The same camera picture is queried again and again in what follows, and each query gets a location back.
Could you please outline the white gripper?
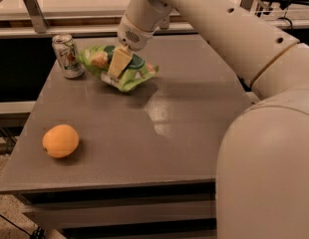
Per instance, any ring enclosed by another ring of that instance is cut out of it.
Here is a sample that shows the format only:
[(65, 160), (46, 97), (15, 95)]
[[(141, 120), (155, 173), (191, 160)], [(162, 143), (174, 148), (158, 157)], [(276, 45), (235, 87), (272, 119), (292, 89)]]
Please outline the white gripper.
[(143, 49), (155, 31), (153, 21), (125, 14), (118, 28), (118, 39), (123, 46), (116, 47), (108, 74), (117, 79), (133, 58), (132, 51)]

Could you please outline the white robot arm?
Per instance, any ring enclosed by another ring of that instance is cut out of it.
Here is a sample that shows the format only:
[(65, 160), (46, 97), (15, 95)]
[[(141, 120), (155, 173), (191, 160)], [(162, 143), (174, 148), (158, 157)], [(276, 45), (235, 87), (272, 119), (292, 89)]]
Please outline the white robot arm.
[(309, 239), (309, 46), (228, 0), (131, 0), (118, 29), (142, 49), (176, 10), (260, 101), (227, 130), (218, 239)]

